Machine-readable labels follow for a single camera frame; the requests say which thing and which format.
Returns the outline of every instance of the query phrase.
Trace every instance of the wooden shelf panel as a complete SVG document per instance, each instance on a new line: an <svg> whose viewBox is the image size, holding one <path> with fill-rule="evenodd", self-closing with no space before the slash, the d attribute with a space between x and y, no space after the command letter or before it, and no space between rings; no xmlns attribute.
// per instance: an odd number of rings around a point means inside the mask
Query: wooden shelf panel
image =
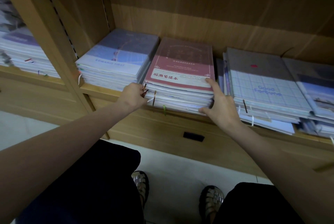
<svg viewBox="0 0 334 224"><path fill-rule="evenodd" d="M17 67L0 66L0 77L17 80L20 82L27 82L52 89L68 91L64 82L60 78L22 71Z"/></svg>
<svg viewBox="0 0 334 224"><path fill-rule="evenodd" d="M84 83L81 86L81 91L84 94L88 94L92 97L100 98L100 99L111 101L111 102L116 102L118 97L121 94L120 91L103 88L103 87L91 85L88 83ZM153 107L148 106L148 107L145 107L144 109L163 113L163 110L160 108L153 108ZM213 122L206 116L195 115L195 114L184 113L184 112L177 112L177 111L167 111L166 114L177 116L177 117L182 117L182 118L187 118L187 119L191 119L195 121L200 121L200 122L204 122L208 124L213 124ZM298 131L296 128L295 128L294 135L287 135L287 134L279 133L279 132L265 129L259 126L253 126L252 129L256 131L258 134L260 134L261 136L264 136L266 138L275 138L275 139L280 139L280 140L284 140L287 142L296 142L296 143L300 143L300 144L304 144L308 146L326 148L328 150L332 149L334 151L334 148L332 146L332 142L330 139L308 135L308 134Z"/></svg>

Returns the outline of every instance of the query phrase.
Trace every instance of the right arm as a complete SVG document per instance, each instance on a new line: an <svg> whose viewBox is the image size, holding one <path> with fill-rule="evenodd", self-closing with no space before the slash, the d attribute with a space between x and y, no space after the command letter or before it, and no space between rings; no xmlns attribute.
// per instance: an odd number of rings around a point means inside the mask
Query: right arm
<svg viewBox="0 0 334 224"><path fill-rule="evenodd" d="M334 183L272 145L240 121L233 98L219 85L211 109L200 108L256 162L305 223L334 223Z"/></svg>

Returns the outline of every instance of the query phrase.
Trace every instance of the sandal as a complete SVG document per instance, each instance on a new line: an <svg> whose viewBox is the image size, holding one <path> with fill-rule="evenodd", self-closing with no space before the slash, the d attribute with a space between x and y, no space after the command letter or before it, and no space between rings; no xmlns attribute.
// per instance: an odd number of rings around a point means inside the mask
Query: sandal
<svg viewBox="0 0 334 224"><path fill-rule="evenodd" d="M199 198L199 214L202 218L202 224L210 224L210 214L218 213L224 200L223 192L213 185L206 186Z"/></svg>
<svg viewBox="0 0 334 224"><path fill-rule="evenodd" d="M148 183L148 177L144 171L135 171L131 175L133 181L135 182L139 194L143 197L143 209L148 198L148 192L150 190L150 185Z"/></svg>

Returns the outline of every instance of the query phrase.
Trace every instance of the tile floor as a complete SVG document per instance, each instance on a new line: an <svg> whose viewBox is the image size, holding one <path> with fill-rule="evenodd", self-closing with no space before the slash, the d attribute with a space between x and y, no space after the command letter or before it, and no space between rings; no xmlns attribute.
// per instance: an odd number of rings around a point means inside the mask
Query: tile floor
<svg viewBox="0 0 334 224"><path fill-rule="evenodd" d="M55 127L57 125L0 111L0 150ZM153 223L200 223L198 199L206 185L215 185L226 195L240 182L271 184L268 179L254 175L116 140L109 142L140 152L138 169L145 171L150 181L145 217Z"/></svg>

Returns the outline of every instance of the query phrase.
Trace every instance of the red notebook cover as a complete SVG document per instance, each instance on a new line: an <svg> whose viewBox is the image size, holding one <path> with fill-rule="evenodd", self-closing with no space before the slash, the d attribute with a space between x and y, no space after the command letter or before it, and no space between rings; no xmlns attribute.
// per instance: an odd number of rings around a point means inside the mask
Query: red notebook cover
<svg viewBox="0 0 334 224"><path fill-rule="evenodd" d="M176 89L212 92L205 78L214 80L210 45L163 38L144 82Z"/></svg>

